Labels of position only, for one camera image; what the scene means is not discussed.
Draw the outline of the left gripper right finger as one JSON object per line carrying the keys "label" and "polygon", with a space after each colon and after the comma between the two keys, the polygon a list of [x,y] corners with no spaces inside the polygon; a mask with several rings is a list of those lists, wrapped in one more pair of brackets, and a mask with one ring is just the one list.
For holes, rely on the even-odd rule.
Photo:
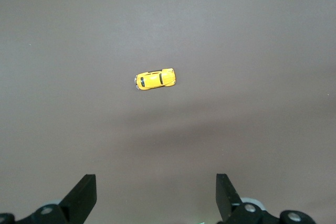
{"label": "left gripper right finger", "polygon": [[285,210],[275,217],[260,202],[243,201],[226,174],[216,175],[216,203],[222,218],[217,224],[315,224],[304,212]]}

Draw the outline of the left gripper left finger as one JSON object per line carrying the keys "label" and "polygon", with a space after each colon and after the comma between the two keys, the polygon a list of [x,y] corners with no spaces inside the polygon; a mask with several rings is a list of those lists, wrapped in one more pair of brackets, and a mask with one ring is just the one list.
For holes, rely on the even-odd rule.
{"label": "left gripper left finger", "polygon": [[21,220],[0,213],[0,224],[84,224],[96,202],[96,176],[86,174],[60,203],[44,205]]}

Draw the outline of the yellow beetle toy car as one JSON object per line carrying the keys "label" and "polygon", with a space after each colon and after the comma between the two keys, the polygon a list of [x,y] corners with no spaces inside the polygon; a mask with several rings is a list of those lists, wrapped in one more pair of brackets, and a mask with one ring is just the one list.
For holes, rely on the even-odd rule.
{"label": "yellow beetle toy car", "polygon": [[171,87],[176,84],[173,68],[143,72],[135,76],[135,86],[138,90],[151,90],[160,87]]}

